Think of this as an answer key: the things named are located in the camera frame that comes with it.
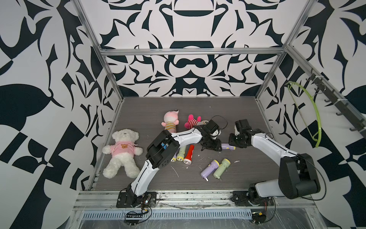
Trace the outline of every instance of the red flashlight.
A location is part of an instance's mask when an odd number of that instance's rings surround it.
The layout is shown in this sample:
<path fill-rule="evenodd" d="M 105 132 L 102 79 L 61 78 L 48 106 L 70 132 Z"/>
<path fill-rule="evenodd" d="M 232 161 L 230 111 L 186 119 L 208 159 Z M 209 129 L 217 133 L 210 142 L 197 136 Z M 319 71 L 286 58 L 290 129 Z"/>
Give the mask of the red flashlight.
<path fill-rule="evenodd" d="M 186 158 L 184 158 L 183 162 L 187 165 L 190 165 L 192 163 L 192 153 L 193 153 L 194 145 L 191 145 L 189 147 L 188 153 Z"/>

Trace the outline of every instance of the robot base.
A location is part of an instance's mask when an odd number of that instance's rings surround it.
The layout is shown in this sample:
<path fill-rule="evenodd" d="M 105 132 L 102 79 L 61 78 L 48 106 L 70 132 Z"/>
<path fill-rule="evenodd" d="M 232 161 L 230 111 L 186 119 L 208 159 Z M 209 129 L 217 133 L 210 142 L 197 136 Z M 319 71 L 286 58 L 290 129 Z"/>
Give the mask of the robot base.
<path fill-rule="evenodd" d="M 118 195 L 116 207 L 117 208 L 128 208 L 128 207 L 137 207 L 141 203 L 149 205 L 152 207 L 152 204 L 156 204 L 156 192 L 146 192 L 139 200 L 136 199 L 134 203 L 131 203 L 128 199 L 127 192 L 120 192 Z"/>
<path fill-rule="evenodd" d="M 271 197 L 260 197 L 253 193 L 253 189 L 249 188 L 248 191 L 233 191 L 233 197 L 231 201 L 235 203 L 236 206 L 246 206 L 246 207 L 265 207 L 266 205 L 273 205 L 273 200 Z"/>

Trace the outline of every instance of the teddy bear ear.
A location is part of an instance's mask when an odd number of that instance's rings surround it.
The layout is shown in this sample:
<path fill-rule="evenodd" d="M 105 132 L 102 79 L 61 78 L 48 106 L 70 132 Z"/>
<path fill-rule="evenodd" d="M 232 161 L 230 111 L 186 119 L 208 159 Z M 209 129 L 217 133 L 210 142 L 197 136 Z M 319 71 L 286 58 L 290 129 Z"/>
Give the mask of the teddy bear ear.
<path fill-rule="evenodd" d="M 112 138 L 115 140 L 115 139 L 117 138 L 117 135 L 118 135 L 118 131 L 116 131 L 116 132 L 114 132 L 114 133 L 112 134 Z"/>

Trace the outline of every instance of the white debris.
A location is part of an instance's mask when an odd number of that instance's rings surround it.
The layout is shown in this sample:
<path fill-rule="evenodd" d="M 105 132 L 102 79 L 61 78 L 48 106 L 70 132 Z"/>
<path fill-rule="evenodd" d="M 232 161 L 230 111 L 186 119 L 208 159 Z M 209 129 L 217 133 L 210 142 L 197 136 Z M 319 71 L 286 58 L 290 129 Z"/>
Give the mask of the white debris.
<path fill-rule="evenodd" d="M 177 171 L 175 171 L 175 169 L 172 167 L 172 166 L 170 166 L 173 170 L 174 170 L 174 172 L 177 174 L 177 176 L 179 177 L 179 175 L 178 175 L 178 173 L 177 173 Z"/>

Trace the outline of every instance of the black mounting plate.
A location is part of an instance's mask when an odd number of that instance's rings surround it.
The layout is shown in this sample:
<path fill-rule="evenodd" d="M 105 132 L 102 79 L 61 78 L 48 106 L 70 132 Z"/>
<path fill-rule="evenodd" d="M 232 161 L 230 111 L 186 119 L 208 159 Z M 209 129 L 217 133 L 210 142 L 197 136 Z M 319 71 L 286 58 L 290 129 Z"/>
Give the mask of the black mounting plate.
<path fill-rule="evenodd" d="M 235 206 L 265 207 L 265 204 L 267 206 L 273 204 L 273 201 L 270 199 L 270 197 L 259 197 L 259 198 L 249 199 L 248 191 L 233 191 L 232 194 L 233 194 L 232 201 L 235 203 Z"/>
<path fill-rule="evenodd" d="M 151 195 L 149 201 L 147 202 L 147 205 L 149 205 L 151 207 L 152 204 L 156 204 L 156 192 L 146 192 L 143 196 L 142 199 L 142 203 L 144 203 L 147 198 L 149 197 L 149 194 Z M 127 208 L 127 207 L 131 207 L 126 203 L 126 198 L 127 198 L 127 192 L 120 192 L 118 195 L 118 199 L 117 199 L 117 204 L 116 207 L 117 208 Z"/>

